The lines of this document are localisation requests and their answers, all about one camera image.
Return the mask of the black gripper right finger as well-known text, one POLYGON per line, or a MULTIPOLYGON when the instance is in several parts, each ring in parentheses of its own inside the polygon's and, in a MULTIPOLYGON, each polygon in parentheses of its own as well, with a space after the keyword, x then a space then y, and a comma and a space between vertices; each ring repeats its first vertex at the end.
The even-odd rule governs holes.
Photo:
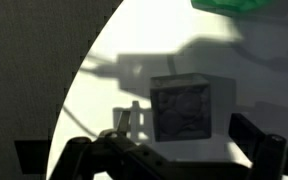
POLYGON ((240 113, 230 118, 228 134, 252 162, 247 180, 282 180, 288 176, 288 142, 277 134, 265 134, 240 113))

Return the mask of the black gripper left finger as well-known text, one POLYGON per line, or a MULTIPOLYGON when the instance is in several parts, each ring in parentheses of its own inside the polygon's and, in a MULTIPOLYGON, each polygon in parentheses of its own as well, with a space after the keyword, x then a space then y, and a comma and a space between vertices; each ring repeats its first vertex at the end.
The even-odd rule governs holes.
POLYGON ((113 180, 170 179, 166 159, 126 137, 130 114, 123 111, 118 127, 102 131, 94 142, 86 137, 70 139, 50 180, 93 180, 101 172, 113 180))

